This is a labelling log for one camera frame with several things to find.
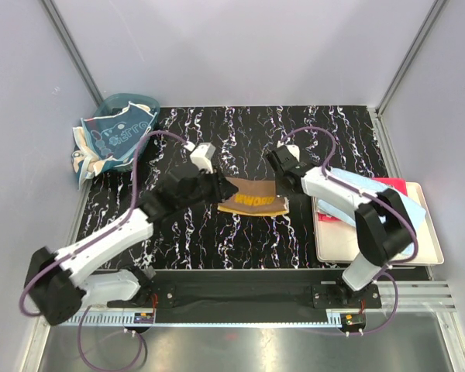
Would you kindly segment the yellow towel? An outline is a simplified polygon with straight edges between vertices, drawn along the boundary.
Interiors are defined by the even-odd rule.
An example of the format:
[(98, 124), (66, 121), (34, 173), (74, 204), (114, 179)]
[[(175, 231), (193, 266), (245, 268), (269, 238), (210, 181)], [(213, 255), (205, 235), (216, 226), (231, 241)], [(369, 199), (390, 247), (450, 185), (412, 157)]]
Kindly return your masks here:
[(226, 179), (237, 186), (238, 192), (218, 204), (220, 212), (253, 217), (275, 217), (289, 212), (288, 200), (277, 195), (275, 181), (252, 181), (237, 177)]

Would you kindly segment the blue white patterned towel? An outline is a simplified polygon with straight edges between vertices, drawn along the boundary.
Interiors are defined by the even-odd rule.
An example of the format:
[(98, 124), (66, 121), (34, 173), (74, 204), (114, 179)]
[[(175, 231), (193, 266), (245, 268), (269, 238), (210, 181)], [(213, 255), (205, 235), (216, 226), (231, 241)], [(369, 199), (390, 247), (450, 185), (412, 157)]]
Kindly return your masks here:
[(128, 171), (140, 139), (157, 124), (160, 107), (127, 102), (110, 113), (98, 113), (72, 129), (71, 162), (77, 183), (82, 185), (108, 171)]

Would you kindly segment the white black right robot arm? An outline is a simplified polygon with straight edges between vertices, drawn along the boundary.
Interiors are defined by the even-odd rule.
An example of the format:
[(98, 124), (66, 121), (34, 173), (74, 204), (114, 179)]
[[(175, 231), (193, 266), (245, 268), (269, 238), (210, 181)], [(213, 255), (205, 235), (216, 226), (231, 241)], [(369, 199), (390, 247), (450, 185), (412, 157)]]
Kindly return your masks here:
[(376, 192), (356, 186), (325, 166), (298, 160), (285, 145), (267, 153), (266, 158), (282, 191), (327, 202), (354, 221), (360, 252), (329, 289), (341, 305), (357, 305), (398, 254), (410, 245), (418, 249), (415, 228), (396, 190)]

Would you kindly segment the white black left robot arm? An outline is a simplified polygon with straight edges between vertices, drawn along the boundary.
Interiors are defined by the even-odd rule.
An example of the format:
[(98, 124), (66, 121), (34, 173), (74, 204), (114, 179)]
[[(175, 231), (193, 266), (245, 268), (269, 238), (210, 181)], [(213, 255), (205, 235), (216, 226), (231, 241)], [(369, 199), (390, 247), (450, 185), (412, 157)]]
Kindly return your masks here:
[(218, 204), (238, 192), (218, 168), (201, 170), (182, 164), (140, 195), (118, 219), (70, 246), (31, 257), (24, 295), (52, 326), (80, 309), (111, 302), (142, 307), (151, 303), (152, 276), (136, 267), (100, 274), (98, 268), (131, 246), (149, 239), (155, 226), (175, 213), (201, 203)]

